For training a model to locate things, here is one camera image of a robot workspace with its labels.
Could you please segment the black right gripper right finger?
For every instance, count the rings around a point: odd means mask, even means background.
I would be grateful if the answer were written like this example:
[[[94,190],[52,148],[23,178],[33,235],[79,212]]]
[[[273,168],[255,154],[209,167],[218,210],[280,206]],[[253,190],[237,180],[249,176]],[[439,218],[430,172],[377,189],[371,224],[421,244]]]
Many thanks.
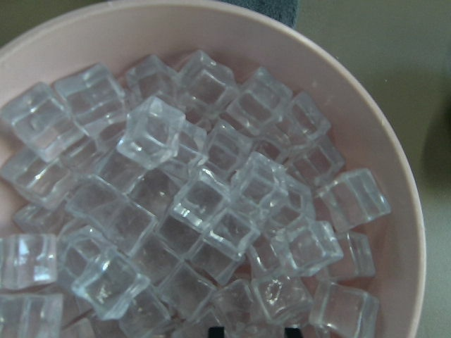
[[[284,338],[298,338],[298,329],[295,327],[285,327],[283,330]]]

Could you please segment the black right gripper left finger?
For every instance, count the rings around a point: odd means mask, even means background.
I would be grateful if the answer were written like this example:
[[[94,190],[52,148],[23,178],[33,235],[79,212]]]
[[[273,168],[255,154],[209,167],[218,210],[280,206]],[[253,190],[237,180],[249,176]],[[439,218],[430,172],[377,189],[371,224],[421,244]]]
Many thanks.
[[[210,327],[208,329],[208,338],[225,338],[225,328]]]

